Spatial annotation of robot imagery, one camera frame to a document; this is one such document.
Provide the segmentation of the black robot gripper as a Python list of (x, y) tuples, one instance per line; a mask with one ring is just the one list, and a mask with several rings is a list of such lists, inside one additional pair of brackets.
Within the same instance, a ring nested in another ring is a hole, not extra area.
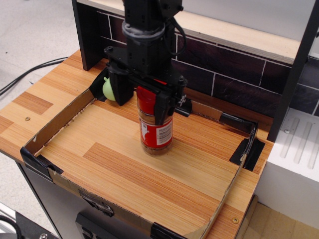
[(185, 98), (187, 80), (171, 63), (172, 57), (179, 55), (174, 46), (176, 29), (185, 34), (176, 21), (149, 26), (124, 21), (122, 31), (127, 47), (108, 46), (104, 50), (110, 60), (105, 77), (110, 78), (115, 101), (123, 106), (138, 86), (155, 93), (155, 124), (164, 124)]

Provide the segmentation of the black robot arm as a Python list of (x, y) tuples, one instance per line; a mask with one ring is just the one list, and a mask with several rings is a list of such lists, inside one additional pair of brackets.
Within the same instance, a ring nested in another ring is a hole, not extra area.
[(172, 65), (180, 54), (175, 48), (175, 31), (185, 33), (174, 16), (183, 10), (180, 0), (126, 0), (122, 32), (126, 48), (107, 47), (108, 76), (119, 105), (132, 96), (134, 87), (155, 94), (154, 116), (163, 125), (167, 116), (181, 106), (187, 80)]

